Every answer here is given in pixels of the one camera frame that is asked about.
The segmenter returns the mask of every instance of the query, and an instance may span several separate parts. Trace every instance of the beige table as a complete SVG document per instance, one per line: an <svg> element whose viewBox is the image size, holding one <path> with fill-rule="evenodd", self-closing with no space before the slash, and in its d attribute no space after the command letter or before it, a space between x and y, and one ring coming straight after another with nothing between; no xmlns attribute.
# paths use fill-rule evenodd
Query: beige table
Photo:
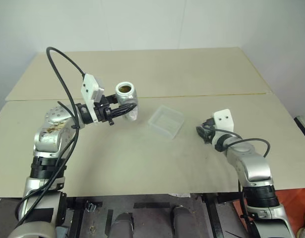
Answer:
<svg viewBox="0 0 305 238"><path fill-rule="evenodd" d="M71 52L85 71L101 78L106 94L122 81L139 97L173 97L271 92L239 48ZM64 58L54 61L73 98L82 98L80 73ZM38 54L7 97L13 100L67 99L45 54Z"/></svg>
<svg viewBox="0 0 305 238"><path fill-rule="evenodd" d="M32 162L33 136L56 101L8 102L0 113L0 197L20 197ZM160 106L184 113L175 139L147 121ZM123 118L87 125L65 171L68 196L228 192L237 190L234 168L204 145L195 126L229 108L235 131L271 143L267 158L276 189L305 187L305 138L273 94L140 99L136 122ZM263 143L254 143L264 153Z"/></svg>

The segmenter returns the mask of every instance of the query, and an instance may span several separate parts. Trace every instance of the clear plastic container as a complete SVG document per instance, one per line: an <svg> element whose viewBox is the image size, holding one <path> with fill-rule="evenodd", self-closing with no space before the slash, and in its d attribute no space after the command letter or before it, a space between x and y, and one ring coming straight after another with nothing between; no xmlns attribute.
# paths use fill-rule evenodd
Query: clear plastic container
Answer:
<svg viewBox="0 0 305 238"><path fill-rule="evenodd" d="M173 139L184 122L184 115L161 105L148 121L159 134Z"/></svg>

